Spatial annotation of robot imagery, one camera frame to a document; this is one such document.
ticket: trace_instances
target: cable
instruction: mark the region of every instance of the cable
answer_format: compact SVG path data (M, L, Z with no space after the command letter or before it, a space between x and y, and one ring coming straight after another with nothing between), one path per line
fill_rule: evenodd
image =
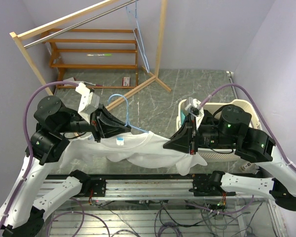
M78 138L78 137L82 137L83 135L85 135L85 134L87 134L87 132L83 132L83 133L81 133L81 134L79 134L79 135L77 135L77 136L75 136L75 137L66 137L68 140L72 140L72 139L76 139L76 138Z
M249 226L251 225L251 222L252 222L252 220L253 220L253 218L254 218L254 216L255 216L255 214L257 213L257 211L260 209L260 207L262 206L262 204L263 204L263 202L261 202L260 203L260 205L257 207L257 209L256 209L256 211L253 213L253 215L252 215L252 217L251 217L251 219L250 219L250 222L248 223L248 227L247 228L245 228L244 230L241 230L241 231L239 231L239 232L237 232L237 233L235 233L234 235L232 235L231 237L234 237L235 235L237 235L237 234L239 234L240 232L242 232L242 231L245 231L245 234L244 235L246 235L246 233L247 233L247 230L248 230L248 228L249 228Z
M213 233L213 230L212 230L212 228L210 227L210 225L207 224L207 222L205 221L204 210L201 210L201 216L202 216L202 218L203 218L203 220L204 220L204 223L205 223L206 227L209 229L210 233L211 233L213 236L217 236L215 233Z
M124 98L124 100L126 101L126 122L125 122L125 127L126 127L126 126L130 126L130 127L134 128L134 129L137 129L137 130L139 130L139 131L141 131L141 132L148 133L146 130L143 130L143 129L141 129L141 128L135 127L135 126L133 126L133 125L130 124L130 122L129 122L129 116L128 116L128 105L129 105L129 104L128 104L128 100L127 100L127 98L126 98L124 95L121 95L121 94L113 94L113 95L111 95L111 96L109 97L109 99L108 99L108 103L110 103L111 98L114 97L114 96L120 96L120 97Z
M173 222L167 222L165 223L164 225L162 225L160 228L159 228L159 231L158 231L158 237L160 237L162 235L162 233L168 229L168 228L171 228L172 230L174 230L174 232L176 233L177 237L183 237L182 235L182 232L180 231L179 227L176 226L175 223Z
M81 208L81 213L82 213L82 220L81 220L81 223L80 223L80 226L78 227L78 229L77 229L77 231L74 233L74 235L72 236L72 237L75 237L77 234L78 234L78 232L81 230L81 228L82 228L82 225L83 225L83 222L84 222L84 216L85 216L85 213L84 213L84 208L83 208L83 206L81 205L81 203L77 200L77 199L75 199L75 198L71 198L71 200L73 200L73 201L75 201L76 203L78 203L78 205L80 206L80 208ZM53 218L50 222L49 222L49 224L47 225L47 227L46 227L46 236L47 237L49 237L49 229L50 229L50 227L51 227L51 224L53 223L53 221L55 221L58 217L60 217L60 216L62 216L63 214L60 214L60 215L57 215L55 218Z
M112 210L109 210L109 209L106 209L106 208L104 208L103 206L101 206L101 205L97 205L97 204L95 204L96 206L98 206L98 207L100 207L100 208L102 208L102 209L104 209L104 210L107 210L107 211L110 211L111 213L113 213L114 215L116 215L116 216L118 216L119 217L119 219L123 222L123 223L125 223L129 228L131 228L132 229L132 231L137 235L137 236L139 236L139 234L126 222L126 221L124 221L117 213L115 213L115 212L113 212Z
M162 211L162 210L165 210L166 213L168 214L168 216L170 217L170 219L171 219L175 224L177 224L178 226L181 226L181 227L189 228L189 227L194 227L194 226L200 226L199 224L202 223L202 222L204 222L204 220L202 220L202 221L196 222L196 223L193 224L193 225L184 225L184 224L180 224L180 223L178 223L176 220L174 220L174 219L172 218L172 216L170 215L170 213L169 213L169 212L167 211L167 209L165 209L165 207L163 206L163 207L161 208L160 212L159 212L159 220L160 220L160 222L161 222L162 225L165 225L165 224L162 222L162 220L161 220L161 211Z
M119 234L120 232L128 232L128 233L131 233L137 237L141 237L139 234L137 234L136 232L133 232L133 231L130 231L130 230L119 230L119 231L116 231L111 237L113 237L114 235L117 235Z
M194 206L194 207L196 207L198 209L204 209L204 210L210 211L211 213L214 213L214 214L232 215L232 214L238 213L240 211L246 210L254 202L254 197L255 196L252 195L252 198L251 198L250 202L247 205L245 205L244 207L240 208L239 210L236 210L236 211L228 211L228 212L215 211L215 210L211 210L211 209L209 209L207 207L199 206L199 205L192 204L192 203L176 203L176 205Z
M218 154L223 154L223 155L232 154L232 153L234 152L234 150L233 150L233 149L231 149L231 151L230 151L230 152L218 152L218 151L215 151L213 148L211 148L211 147L210 147L210 146L208 146L208 145L206 145L206 147L207 147L208 149L212 150L213 152L216 152L216 153L218 153Z
M28 145L29 153L30 153L29 164L28 164L28 167L26 168L26 170L25 170L25 172L24 172L24 174L22 176L22 179L19 181L19 183L17 184L15 190L13 191L10 200L7 202L7 205L6 205L6 208L4 210L3 216L2 216L2 218L0 220L0 230L1 230L1 227L3 226L3 224L5 223L5 220L6 220L7 216L8 216L8 213L10 211L10 208L11 208L14 200L16 199L17 195L20 192L20 189L21 189L21 186L22 186L24 180L27 179L27 176L28 176L28 174L29 174L29 172L31 170L33 159L34 159L33 158L34 157L33 148L32 148L32 145L31 145L31 141L30 141L30 137L29 137L29 133L28 133L28 127L27 127L27 115L28 115L29 107L30 107L33 99L35 98L35 96L38 93L40 93L42 90L44 90L45 88L50 87L50 86L60 85L60 84L64 84L64 83L70 84L70 85L74 85L74 86L78 86L77 83L74 83L72 81L66 81L66 82L63 82L63 81L55 81L55 82L47 83L46 85L43 85L40 88L38 88L31 95L28 103L26 104L26 107L25 107L25 110L24 110L24 114L23 114L23 132L24 132L25 140L26 140L26 143Z
M290 164L290 167L292 168L292 170L295 171L296 173L296 166L295 164L293 164L288 158L287 156L285 155L284 153L284 150L282 149L280 143L278 142L278 140L276 139L274 133L272 132L271 128L268 126L266 120L264 119L262 113L260 112L260 110L258 109L256 103L254 102L254 100L252 99L252 97L250 96L250 94L247 92L247 90L245 88L243 88L242 86L238 85L238 84L235 84L235 83L229 83L229 84L226 84L226 85L222 85L220 87L218 87L216 90L214 90L210 95L208 95L206 97L206 99L204 99L202 101L202 103L197 107L198 110L201 110L202 107L217 93L219 92L220 90L224 89L225 87L229 87L229 86L234 86L234 87L237 87L239 89L241 89L245 94L246 96L249 98L252 106L254 107L256 113L258 114L258 116L260 117L260 119L262 120L262 123L264 124L266 130L268 131L268 133L271 135L271 137L274 139L275 141L275 144L276 146L278 147L278 150L280 151L284 161L286 162L286 164Z
M51 224L58 217L63 216L63 215L67 215L67 214L79 214L79 215L82 215L83 213L80 212L80 211L66 211L66 212L63 212L63 213L57 215L49 224ZM104 222L104 220L102 220L100 217L97 217L96 215L93 215L93 214L85 213L84 215L85 216L92 216L92 217L98 219L99 221L101 221L103 223L103 225L105 226L105 228L107 229L109 237L111 237L110 230L109 230L107 224Z

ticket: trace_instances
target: blue clothes hanger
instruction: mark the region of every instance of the blue clothes hanger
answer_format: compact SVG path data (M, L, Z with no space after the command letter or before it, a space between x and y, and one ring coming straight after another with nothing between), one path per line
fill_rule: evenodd
M109 99L108 99L108 103L110 103L111 98L113 98L114 96L123 97L123 98L125 99L125 101L126 101L126 122L125 122L125 126L128 126L128 125L129 125L130 127L134 128L134 129L137 129L137 130L139 130L139 131L141 131L141 132L146 132L146 133L148 133L147 131L145 131L145 130L143 130L143 129L141 129L141 128L135 127L135 126L133 126L133 125L130 124L130 122L129 122L129 115L128 115L128 100L127 100L127 98L126 98L125 96L123 96L123 95L121 95L121 94L114 94L114 95L111 95L111 96L109 97Z
M138 23L137 0L135 2L135 12L131 11L128 7L126 7L126 13L127 13L127 17L128 17L128 21L129 21L129 24L130 25L132 25L132 20L131 20L130 14L133 15L133 17L136 20L136 25L137 25L137 29L138 29L138 33L139 33L139 38L140 38L140 41L141 41L141 45L138 42L137 35L136 35L133 27L132 27L132 30L133 30L133 33L134 33L134 36L135 36L135 40L136 40L137 45L138 45L138 49L139 49L140 54L142 56L142 59L143 59L145 68L146 68L147 72L149 73L150 72L149 63L148 63L148 59L146 57L144 42L143 42L142 34L141 34L141 31L140 31L140 26L139 26L139 23Z

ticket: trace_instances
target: wooden drying rack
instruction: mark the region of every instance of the wooden drying rack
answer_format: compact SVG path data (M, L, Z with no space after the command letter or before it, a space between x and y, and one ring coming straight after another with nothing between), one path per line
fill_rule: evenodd
M56 27L59 27L60 25L63 25L65 23L68 23L80 16L86 15L88 13L94 12L96 10L99 10L103 7L109 6L113 3L118 2L119 0L103 0L102 2L99 2L97 4L94 4L92 6L86 7L85 9L79 10L77 12L74 12L72 14L69 14L67 16L61 17L57 20L51 21L49 23L46 23L42 26L36 27L34 29L31 29L29 31L26 31L24 33L21 34L16 34L15 32L11 32L10 35L12 37L12 39L14 40L15 44L17 45L17 47L19 48L19 50L21 51L21 53L23 54L24 58L26 59L26 61L28 62L29 66L32 68L34 74L37 76L38 80L40 81L40 83L42 85L46 84L46 80L44 79L43 75L40 73L40 71L38 70L35 62L33 61L33 59L31 58L31 56L29 55L29 53L27 52L27 48L32 47L34 45L37 45L40 42L43 42L43 39L40 40L36 40L28 45L23 45L22 41L27 40L29 38L32 38L34 36L37 36L39 34L42 34L46 31L50 31ZM115 10L121 9L122 7L134 3L134 0L130 0L129 2L126 2L118 7L115 7L107 12L104 12L98 16L95 16L93 18L90 18L89 20L93 20L95 18L99 18L102 17L104 15L107 15ZM162 86L166 91L170 92L171 88L168 87L162 80L160 80L159 76L159 68L160 68L160 61L161 61L161 52L162 52L162 44L163 44L163 36L164 36L164 28L165 28L165 21L166 21L166 12L167 12L167 5L168 5L168 0L161 0L161 10L160 10L160 21L159 21L159 34L158 34L158 45L157 45L157 53L156 53L156 61L155 61L155 68L154 68L154 73L149 72L149 75L151 76L148 80L144 81L143 83L139 84L138 86L136 86L135 88L131 89L130 91L128 91L126 94L124 94L124 96L126 98L129 98L131 96L133 96L134 94L138 93L139 91L141 91L142 89L144 89L146 86L150 85L151 83L153 83L154 81L157 82L160 86ZM49 87L45 88L46 92L48 95L53 95L53 92L50 90ZM124 98L118 98L116 100L114 100L112 103L110 103L106 108L107 110L111 110L113 108L115 108L116 106L124 103L125 100Z
M50 29L41 34L41 38L46 37L50 32L57 32L62 29ZM68 32L75 33L127 33L137 36L137 29L134 30L107 30L107 29L72 29ZM58 69L58 81L63 81L66 69L128 69L135 70L136 72L136 85L135 86L95 86L88 85L88 88L110 88L110 89L134 89L139 85L138 80L138 45L136 39L49 39L45 42L50 43L51 57L49 66ZM121 44L134 44L135 49L79 49L79 48L58 48L56 43L121 43ZM134 64L65 64L61 58L61 53L133 53L135 54ZM71 85L57 85L57 88L75 88Z

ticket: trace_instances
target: wooden rung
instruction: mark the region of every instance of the wooden rung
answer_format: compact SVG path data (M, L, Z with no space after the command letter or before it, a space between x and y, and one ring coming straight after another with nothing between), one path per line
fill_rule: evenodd
M137 43L131 39L49 39L49 43Z
M87 85L88 88L92 89L134 89L135 86L96 86L96 85ZM60 85L58 88L75 88L72 85Z
M132 49L78 49L78 48L58 48L60 53L137 53Z
M80 69L136 69L136 65L127 64L52 64L52 68L80 68Z
M49 31L57 32L62 29L54 28ZM98 32L98 33L133 33L133 30L108 30L108 29L72 29L68 32Z

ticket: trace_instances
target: wooden shelf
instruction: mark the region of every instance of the wooden shelf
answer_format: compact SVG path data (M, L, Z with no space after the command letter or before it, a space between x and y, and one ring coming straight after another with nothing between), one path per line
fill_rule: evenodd
M62 29L50 29L41 34L41 37L49 35L51 32L57 32ZM75 32L76 34L88 32L88 33L129 33L133 34L133 30L108 30L108 29L73 29L69 32ZM92 86L88 85L88 88L95 89L134 89L139 85L138 80L138 45L135 39L49 39L44 43L50 43L52 52L49 60L49 66L58 69L58 81L62 81L65 75L66 69L126 69L135 70L136 86ZM58 48L56 43L106 43L106 44L133 44L135 49L79 49L79 48ZM128 53L135 55L134 64L65 64L61 53ZM57 88L75 88L70 85L58 85Z
M57 32L62 29L54 28L49 32ZM108 30L108 29L73 29L68 32L90 32L90 33L133 33L133 30Z
M52 64L52 68L77 68L77 69L136 69L137 65L127 64Z
M92 89L134 89L135 86L96 86L96 85L87 85L88 88ZM60 85L58 88L69 88L74 89L76 88L73 85Z
M58 48L60 53L137 53L134 49L78 49L78 48Z
M137 44L136 40L131 39L49 39L49 43L132 43Z

